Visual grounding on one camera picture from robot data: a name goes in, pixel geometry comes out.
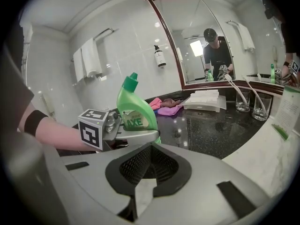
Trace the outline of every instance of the green and white card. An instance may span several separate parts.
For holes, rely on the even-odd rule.
[[[300,89],[285,86],[272,126],[287,140],[300,114]]]

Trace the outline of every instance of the cleaner bottle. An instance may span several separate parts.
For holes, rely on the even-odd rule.
[[[214,81],[214,77],[213,77],[213,75],[211,74],[210,69],[208,70],[207,78],[208,78],[208,81],[209,81],[209,82],[213,82],[213,81]]]
[[[157,45],[154,45],[154,47],[155,47],[154,56],[158,67],[165,66],[166,63],[165,63],[165,57],[163,51],[161,51]]]
[[[275,84],[275,69],[273,63],[271,64],[271,83]]]
[[[152,108],[134,93],[137,84],[137,73],[132,73],[130,77],[125,78],[118,94],[117,108],[125,128],[128,131],[158,131],[158,124]],[[161,143],[160,137],[155,142]]]

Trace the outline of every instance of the drinking glass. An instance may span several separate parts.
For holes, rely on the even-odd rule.
[[[255,97],[255,105],[252,112],[252,117],[259,121],[266,121],[269,115],[272,97],[267,94],[258,93],[258,96],[261,98],[262,103],[266,109],[266,113],[263,112],[263,108],[261,103],[259,102],[258,98]]]
[[[247,89],[240,89],[240,91],[242,92],[242,94],[244,95],[247,104],[244,103],[244,100],[242,99],[242,97],[239,95],[238,92],[236,92],[236,100],[235,100],[235,108],[238,111],[241,112],[249,112],[249,102],[250,102],[250,90]]]

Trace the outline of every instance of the black wristband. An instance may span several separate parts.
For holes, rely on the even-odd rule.
[[[289,67],[289,63],[288,62],[285,62],[284,64],[283,64],[283,66],[287,66],[287,67]]]
[[[34,110],[25,121],[24,132],[36,136],[37,127],[44,117],[48,116],[39,110]]]

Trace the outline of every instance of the mirror frame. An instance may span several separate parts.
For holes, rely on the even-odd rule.
[[[166,23],[165,23],[164,18],[161,15],[159,9],[156,7],[156,5],[154,3],[154,0],[148,0],[148,2],[151,4],[154,11],[156,12],[156,14],[157,14],[164,30],[165,30],[165,33],[166,33],[166,35],[169,39],[169,42],[170,42],[170,45],[171,45],[171,48],[172,48],[172,51],[173,51],[173,54],[174,54],[174,57],[175,57],[175,61],[176,61],[176,66],[177,66],[177,70],[178,70],[178,74],[179,74],[179,78],[180,78],[181,89],[182,90],[190,90],[190,89],[194,90],[194,89],[212,89],[212,88],[231,88],[231,86],[228,84],[227,81],[185,84],[183,73],[182,73],[182,68],[181,68],[181,62],[180,62],[180,59],[179,59],[179,56],[178,56],[178,53],[177,53],[177,50],[176,50],[175,43],[174,43],[173,38],[171,36],[171,33],[170,33]],[[249,88],[246,81],[233,80],[233,82],[238,87]],[[260,91],[261,92],[268,92],[270,94],[277,94],[277,95],[282,95],[283,94],[284,87],[280,86],[280,85],[274,85],[274,84],[266,83],[266,82],[253,82],[253,81],[250,81],[249,83],[258,92],[260,92]]]

